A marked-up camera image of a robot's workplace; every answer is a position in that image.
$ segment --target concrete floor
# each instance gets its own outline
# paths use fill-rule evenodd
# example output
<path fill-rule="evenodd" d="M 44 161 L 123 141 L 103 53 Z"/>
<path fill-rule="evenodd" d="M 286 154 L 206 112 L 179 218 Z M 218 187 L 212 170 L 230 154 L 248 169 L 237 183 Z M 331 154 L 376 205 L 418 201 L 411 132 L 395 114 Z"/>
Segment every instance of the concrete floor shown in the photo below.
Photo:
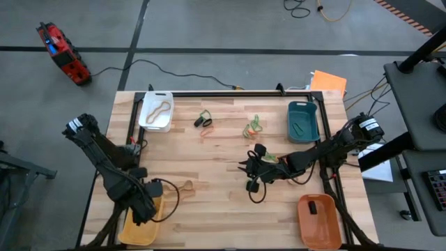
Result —
<path fill-rule="evenodd" d="M 0 2 L 0 46 L 41 46 L 35 28 L 54 22 L 78 47 L 129 47 L 142 0 Z M 341 13 L 340 4 L 325 3 L 328 15 Z M 355 1 L 338 23 L 327 23 L 314 11 L 297 20 L 280 0 L 152 0 L 148 5 L 138 48 L 260 48 L 295 50 L 407 51 L 427 37 L 372 0 Z M 123 67 L 126 53 L 82 53 L 92 73 L 107 66 Z M 322 70 L 348 79 L 349 96 L 371 89 L 383 74 L 383 64 L 395 56 L 312 56 L 259 54 L 135 54 L 175 73 L 214 75 L 246 89 L 303 86 L 308 73 Z M 61 131 L 72 118 L 87 112 L 104 132 L 121 72 L 107 71 L 85 87 L 61 73 L 45 52 L 0 52 L 0 139 L 9 152 L 50 169 L 53 181 L 38 178 L 20 218 L 16 246 L 33 250 L 71 248 L 77 240 L 94 168 Z M 224 89 L 209 79 L 173 77 L 154 66 L 135 64 L 125 90 Z M 391 93 L 392 105 L 376 115 L 387 140 L 405 131 Z M 366 98 L 352 117 L 368 111 Z M 381 243 L 390 247 L 441 250 L 446 238 L 432 236 L 426 221 L 407 222 L 397 212 L 407 209 L 403 195 L 369 195 Z"/>

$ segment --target red power tool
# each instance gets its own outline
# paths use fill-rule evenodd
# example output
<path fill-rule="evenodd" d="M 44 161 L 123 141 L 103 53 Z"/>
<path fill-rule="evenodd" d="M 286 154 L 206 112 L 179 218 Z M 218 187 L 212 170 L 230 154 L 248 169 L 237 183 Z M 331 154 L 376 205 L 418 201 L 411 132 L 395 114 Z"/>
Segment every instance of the red power tool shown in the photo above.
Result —
<path fill-rule="evenodd" d="M 74 83 L 83 85 L 91 82 L 90 71 L 62 30 L 53 23 L 43 22 L 40 22 L 40 27 L 36 30 L 53 61 Z"/>

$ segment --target orange folder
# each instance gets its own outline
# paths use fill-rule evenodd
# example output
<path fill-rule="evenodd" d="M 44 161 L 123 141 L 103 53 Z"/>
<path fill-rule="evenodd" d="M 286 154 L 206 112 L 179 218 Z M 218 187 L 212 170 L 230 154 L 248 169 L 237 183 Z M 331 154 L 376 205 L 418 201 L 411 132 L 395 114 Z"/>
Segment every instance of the orange folder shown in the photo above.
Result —
<path fill-rule="evenodd" d="M 317 70 L 314 72 L 311 90 L 339 90 L 344 97 L 347 79 Z"/>

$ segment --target teal tray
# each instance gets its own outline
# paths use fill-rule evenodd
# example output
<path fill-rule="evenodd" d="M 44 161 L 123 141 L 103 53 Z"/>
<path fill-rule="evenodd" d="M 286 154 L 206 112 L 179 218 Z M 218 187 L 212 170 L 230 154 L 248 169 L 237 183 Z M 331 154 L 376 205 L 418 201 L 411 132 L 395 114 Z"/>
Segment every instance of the teal tray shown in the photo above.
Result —
<path fill-rule="evenodd" d="M 316 110 L 312 102 L 293 101 L 288 104 L 288 140 L 308 144 L 319 139 Z"/>

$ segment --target wooden table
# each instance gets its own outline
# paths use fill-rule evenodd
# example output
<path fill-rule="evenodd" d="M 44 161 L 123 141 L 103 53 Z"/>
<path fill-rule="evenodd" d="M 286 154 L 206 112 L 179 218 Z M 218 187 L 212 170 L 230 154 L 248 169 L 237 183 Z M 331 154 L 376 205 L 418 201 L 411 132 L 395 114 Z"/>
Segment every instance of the wooden table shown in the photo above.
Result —
<path fill-rule="evenodd" d="M 331 133 L 346 122 L 346 113 L 337 91 L 323 92 Z M 128 131 L 134 92 L 116 94 L 107 137 L 124 144 Z M 267 185 L 266 200 L 253 204 L 245 190 L 246 174 L 237 169 L 247 159 L 255 143 L 264 144 L 271 154 L 304 151 L 313 144 L 291 144 L 287 138 L 286 111 L 291 101 L 301 97 L 175 98 L 172 127 L 168 133 L 145 133 L 148 146 L 141 154 L 141 167 L 149 178 L 165 178 L 181 185 L 194 183 L 194 190 L 183 192 L 177 211 L 161 223 L 155 242 L 146 248 L 305 248 L 297 223 L 297 202 L 305 194 L 321 194 L 323 187 L 316 164 L 307 185 L 276 181 Z M 199 113 L 212 114 L 215 131 L 200 137 L 193 126 Z M 242 131 L 258 114 L 263 131 L 256 139 L 245 139 Z M 323 132 L 320 109 L 319 131 Z M 139 126 L 135 126 L 135 138 Z M 349 157 L 350 163 L 357 159 Z M 340 170 L 348 212 L 373 241 L 378 241 L 360 169 L 344 165 Z M 303 181 L 309 175 L 299 177 Z M 254 199 L 260 199 L 263 187 Z M 164 215 L 173 208 L 175 192 L 165 192 Z M 91 241 L 112 213 L 99 177 L 94 185 L 82 244 Z M 339 228 L 345 242 L 341 218 Z"/>

